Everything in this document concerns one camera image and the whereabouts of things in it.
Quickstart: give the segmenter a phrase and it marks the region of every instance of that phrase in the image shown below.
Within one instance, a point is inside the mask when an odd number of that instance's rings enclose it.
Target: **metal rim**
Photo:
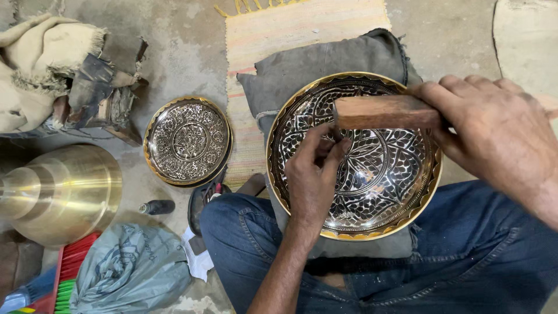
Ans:
[[[155,123],[156,119],[158,118],[158,116],[168,107],[172,106],[173,104],[179,102],[179,101],[184,101],[184,100],[190,100],[190,99],[196,99],[202,102],[207,103],[213,110],[215,110],[215,112],[224,120],[224,125],[225,128],[227,129],[227,133],[228,133],[228,143],[227,143],[227,149],[225,151],[225,154],[223,154],[221,160],[217,163],[218,166],[217,168],[215,168],[215,170],[213,170],[212,172],[208,172],[206,176],[198,178],[197,180],[194,180],[192,182],[180,182],[180,181],[175,181],[169,178],[164,177],[163,175],[161,175],[157,169],[155,169],[155,167],[153,166],[151,160],[150,160],[150,152],[149,152],[149,143],[148,143],[148,138],[149,135],[151,133],[151,130],[153,128],[153,124]],[[229,125],[229,121],[227,120],[227,117],[225,116],[225,114],[223,113],[223,111],[221,111],[221,109],[215,105],[213,102],[211,102],[210,100],[203,98],[203,97],[197,97],[197,96],[182,96],[176,99],[171,100],[170,102],[168,102],[166,105],[162,106],[151,118],[151,121],[149,122],[149,125],[147,126],[147,129],[145,130],[145,134],[143,136],[143,155],[145,157],[145,160],[147,162],[147,165],[149,166],[149,168],[151,169],[151,171],[153,171],[161,180],[163,180],[164,182],[168,183],[168,184],[172,184],[172,185],[178,185],[180,187],[185,187],[185,188],[195,188],[198,187],[200,185],[203,185],[205,183],[207,183],[208,181],[213,180],[225,167],[225,165],[227,164],[229,158],[230,158],[230,152],[232,151],[232,142],[233,142],[233,133],[232,130],[230,128]]]
[[[386,85],[395,86],[400,93],[403,93],[407,89],[407,87],[405,87],[403,84],[395,80],[392,80],[388,77],[385,77],[383,75],[369,73],[369,72],[342,72],[342,73],[328,75],[327,77],[323,77],[318,80],[315,80],[314,82],[301,88],[291,98],[289,98],[289,100],[283,105],[283,107],[279,110],[279,113],[275,117],[266,143],[266,171],[270,179],[270,184],[273,190],[273,194],[279,200],[279,203],[289,215],[291,213],[288,210],[288,203],[285,199],[281,197],[280,191],[275,186],[275,177],[271,173],[271,169],[272,169],[271,153],[273,150],[273,140],[275,138],[275,131],[278,126],[278,122],[285,115],[289,107],[291,107],[296,102],[296,100],[309,89],[313,89],[320,85],[327,84],[331,82],[333,79],[344,79],[347,77],[354,77],[354,78],[366,77],[370,80],[380,80],[382,83]],[[436,191],[440,181],[440,174],[442,171],[443,152],[434,143],[434,141],[431,142],[433,145],[432,147],[433,167],[429,177],[429,182],[427,184],[427,188],[425,189],[423,195],[420,197],[420,201],[417,203],[417,206],[408,211],[408,216],[399,219],[396,224],[389,224],[386,225],[385,227],[373,231],[353,234],[353,233],[344,233],[344,232],[333,232],[331,230],[322,229],[320,235],[330,239],[342,240],[342,241],[369,241],[369,240],[380,239],[382,237],[393,234],[403,229],[404,227],[409,225],[413,220],[415,220],[416,217],[420,215],[420,213],[426,208],[426,206],[432,199],[432,196],[434,195],[434,192]]]

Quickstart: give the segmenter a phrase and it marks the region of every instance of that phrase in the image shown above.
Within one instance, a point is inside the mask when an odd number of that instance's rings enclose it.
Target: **man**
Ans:
[[[509,80],[448,75],[411,88],[454,126],[432,130],[444,153],[482,181],[438,188],[415,220],[417,249],[345,275],[346,291],[304,273],[333,201],[349,140],[315,165],[310,129],[286,164],[291,218],[269,201],[226,194],[201,230],[238,313],[535,313],[558,285],[558,141],[540,104]]]

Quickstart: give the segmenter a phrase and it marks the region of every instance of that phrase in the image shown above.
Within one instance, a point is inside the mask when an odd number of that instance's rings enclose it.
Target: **wooden handle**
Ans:
[[[558,99],[535,95],[549,119],[558,117]],[[419,129],[441,126],[440,112],[408,95],[343,97],[334,102],[333,116],[341,129]]]

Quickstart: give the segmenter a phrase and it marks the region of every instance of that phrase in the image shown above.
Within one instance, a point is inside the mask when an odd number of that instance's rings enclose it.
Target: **plastic bag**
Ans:
[[[176,235],[158,227],[117,224],[89,249],[70,310],[147,313],[174,303],[189,282],[186,254]]]

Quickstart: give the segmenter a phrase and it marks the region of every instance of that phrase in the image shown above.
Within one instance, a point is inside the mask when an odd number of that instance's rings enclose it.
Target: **white paper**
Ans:
[[[190,229],[190,226],[186,229],[186,232],[182,235],[182,246],[186,252],[186,260],[188,260],[188,267],[190,268],[190,275],[203,279],[203,281],[208,281],[208,270],[213,268],[213,261],[209,256],[209,252],[205,250],[200,255],[196,256],[192,247],[190,246],[189,240],[194,237],[194,233]]]

